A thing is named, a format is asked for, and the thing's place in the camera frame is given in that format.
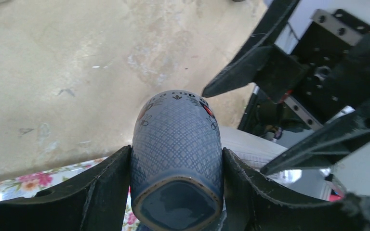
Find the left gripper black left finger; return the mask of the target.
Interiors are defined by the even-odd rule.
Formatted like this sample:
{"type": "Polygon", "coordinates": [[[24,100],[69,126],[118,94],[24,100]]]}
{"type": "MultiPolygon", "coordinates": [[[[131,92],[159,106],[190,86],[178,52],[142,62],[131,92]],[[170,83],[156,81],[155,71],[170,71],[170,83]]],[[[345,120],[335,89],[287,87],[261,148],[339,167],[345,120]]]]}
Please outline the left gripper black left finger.
{"type": "Polygon", "coordinates": [[[131,147],[34,197],[0,202],[0,231],[119,231],[130,184],[131,147]]]}

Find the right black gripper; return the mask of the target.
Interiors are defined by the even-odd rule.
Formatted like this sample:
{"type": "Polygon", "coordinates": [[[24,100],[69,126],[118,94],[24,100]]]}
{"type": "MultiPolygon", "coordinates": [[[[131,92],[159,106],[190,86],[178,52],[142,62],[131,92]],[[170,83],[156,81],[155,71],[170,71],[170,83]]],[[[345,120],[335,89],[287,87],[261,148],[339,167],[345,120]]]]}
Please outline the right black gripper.
{"type": "MultiPolygon", "coordinates": [[[[255,83],[238,128],[262,135],[271,128],[316,130],[340,109],[370,98],[370,25],[338,9],[316,10],[288,54],[276,44],[297,0],[274,0],[233,60],[203,89],[213,97],[255,83]]],[[[260,172],[333,166],[370,142],[370,99],[270,161],[260,172]]]]}

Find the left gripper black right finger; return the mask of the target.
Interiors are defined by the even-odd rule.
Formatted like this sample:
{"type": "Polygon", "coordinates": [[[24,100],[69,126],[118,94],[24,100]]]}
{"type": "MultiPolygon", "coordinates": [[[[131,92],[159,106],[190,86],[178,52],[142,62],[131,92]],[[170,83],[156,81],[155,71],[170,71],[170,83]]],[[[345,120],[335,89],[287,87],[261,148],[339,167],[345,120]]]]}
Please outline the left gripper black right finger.
{"type": "Polygon", "coordinates": [[[370,231],[370,196],[329,202],[291,190],[223,149],[231,231],[370,231]]]}

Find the blue-grey small mug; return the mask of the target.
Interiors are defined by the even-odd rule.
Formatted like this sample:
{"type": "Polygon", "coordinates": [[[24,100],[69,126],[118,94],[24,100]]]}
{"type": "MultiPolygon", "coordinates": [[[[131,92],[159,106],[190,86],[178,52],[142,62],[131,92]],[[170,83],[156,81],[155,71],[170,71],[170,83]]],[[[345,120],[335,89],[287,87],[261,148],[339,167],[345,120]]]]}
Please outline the blue-grey small mug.
{"type": "Polygon", "coordinates": [[[224,176],[220,130],[195,93],[153,96],[136,120],[130,167],[131,206],[154,231],[199,231],[220,216],[224,176]]]}

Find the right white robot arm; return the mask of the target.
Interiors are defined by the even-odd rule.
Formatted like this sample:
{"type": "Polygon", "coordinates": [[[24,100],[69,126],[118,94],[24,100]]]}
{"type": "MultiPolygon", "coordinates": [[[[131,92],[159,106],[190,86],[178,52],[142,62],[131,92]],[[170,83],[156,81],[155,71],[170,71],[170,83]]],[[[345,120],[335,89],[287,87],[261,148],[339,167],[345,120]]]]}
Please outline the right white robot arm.
{"type": "Polygon", "coordinates": [[[315,9],[292,51],[297,0],[274,0],[233,60],[204,88],[213,97],[256,84],[223,145],[270,175],[329,168],[370,145],[370,22],[347,9],[315,9]]]}

